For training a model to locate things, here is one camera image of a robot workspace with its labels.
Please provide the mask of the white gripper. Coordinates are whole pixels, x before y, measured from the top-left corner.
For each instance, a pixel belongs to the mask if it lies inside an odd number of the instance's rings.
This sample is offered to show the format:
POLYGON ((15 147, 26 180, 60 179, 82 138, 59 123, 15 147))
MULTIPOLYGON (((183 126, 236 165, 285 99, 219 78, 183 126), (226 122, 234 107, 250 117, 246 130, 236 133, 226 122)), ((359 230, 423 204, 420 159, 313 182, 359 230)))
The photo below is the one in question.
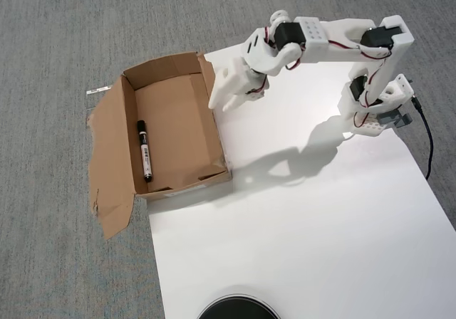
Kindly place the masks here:
POLYGON ((229 112, 245 103, 245 98, 263 98, 268 88, 268 75, 253 70, 244 70, 242 59, 232 59, 215 74, 208 107, 229 112))

